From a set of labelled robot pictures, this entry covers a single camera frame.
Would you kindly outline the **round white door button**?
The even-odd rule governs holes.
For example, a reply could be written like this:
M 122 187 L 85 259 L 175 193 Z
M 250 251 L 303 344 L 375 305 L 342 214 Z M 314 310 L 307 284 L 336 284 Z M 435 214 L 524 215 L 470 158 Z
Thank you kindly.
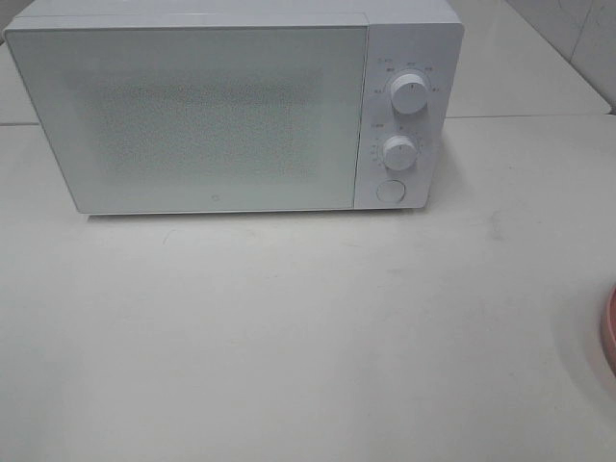
M 384 181 L 376 189 L 377 198 L 385 203 L 399 203 L 405 194 L 405 185 L 398 180 Z

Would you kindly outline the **pink plate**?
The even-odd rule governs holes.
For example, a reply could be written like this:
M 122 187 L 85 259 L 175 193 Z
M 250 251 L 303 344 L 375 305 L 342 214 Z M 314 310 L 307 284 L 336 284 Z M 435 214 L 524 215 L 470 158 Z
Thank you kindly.
M 615 327 L 616 289 L 612 288 L 602 319 L 603 351 L 609 367 L 616 373 L 616 327 Z

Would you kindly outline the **white microwave door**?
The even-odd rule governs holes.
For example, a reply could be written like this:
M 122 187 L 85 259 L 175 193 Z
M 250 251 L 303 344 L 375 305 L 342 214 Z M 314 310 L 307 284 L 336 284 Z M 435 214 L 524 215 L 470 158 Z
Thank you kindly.
M 11 31 L 78 211 L 347 209 L 364 27 Z

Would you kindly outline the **lower white dial knob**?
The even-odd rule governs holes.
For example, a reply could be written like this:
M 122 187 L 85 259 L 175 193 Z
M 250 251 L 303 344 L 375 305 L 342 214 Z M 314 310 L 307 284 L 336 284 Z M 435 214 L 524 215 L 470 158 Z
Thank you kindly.
M 387 139 L 382 148 L 382 160 L 387 169 L 403 171 L 416 162 L 419 155 L 417 145 L 406 136 Z

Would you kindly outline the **white dial knob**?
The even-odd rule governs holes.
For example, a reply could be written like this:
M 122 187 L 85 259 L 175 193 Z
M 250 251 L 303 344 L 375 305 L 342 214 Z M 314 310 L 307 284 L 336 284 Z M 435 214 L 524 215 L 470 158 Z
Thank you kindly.
M 406 136 L 387 139 L 382 148 L 382 160 L 387 169 L 403 171 L 416 162 L 419 155 L 417 145 Z
M 392 105 L 402 115 L 421 111 L 427 105 L 428 94 L 428 82 L 417 71 L 400 74 L 390 86 Z

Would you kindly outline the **upper white dial knob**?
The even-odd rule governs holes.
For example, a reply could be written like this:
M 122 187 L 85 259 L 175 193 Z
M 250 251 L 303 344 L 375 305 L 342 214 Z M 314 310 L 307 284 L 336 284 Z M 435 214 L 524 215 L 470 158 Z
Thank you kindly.
M 427 105 L 428 94 L 428 82 L 417 71 L 400 74 L 390 86 L 392 105 L 402 115 L 421 111 Z

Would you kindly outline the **white microwave oven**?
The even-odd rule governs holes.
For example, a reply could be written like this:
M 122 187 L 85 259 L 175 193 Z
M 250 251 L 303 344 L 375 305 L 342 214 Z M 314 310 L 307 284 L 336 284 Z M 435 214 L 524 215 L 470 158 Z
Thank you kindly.
M 456 20 L 434 19 L 388 23 L 375 22 L 365 13 L 204 13 L 204 14 L 90 14 L 23 16 L 6 29 L 11 31 L 167 30 L 167 29 L 268 29 L 364 27 L 367 31 L 364 81 L 361 96 L 358 153 L 354 197 L 347 209 L 231 211 L 217 214 L 300 211 L 347 211 L 421 208 L 427 201 L 449 93 L 464 33 Z M 428 82 L 427 105 L 412 115 L 398 113 L 391 102 L 391 83 L 408 71 L 421 73 Z M 390 137 L 409 137 L 419 155 L 410 168 L 387 169 L 382 160 L 384 142 Z M 399 203 L 385 203 L 376 196 L 387 180 L 405 185 Z M 149 215 L 111 214 L 111 215 Z

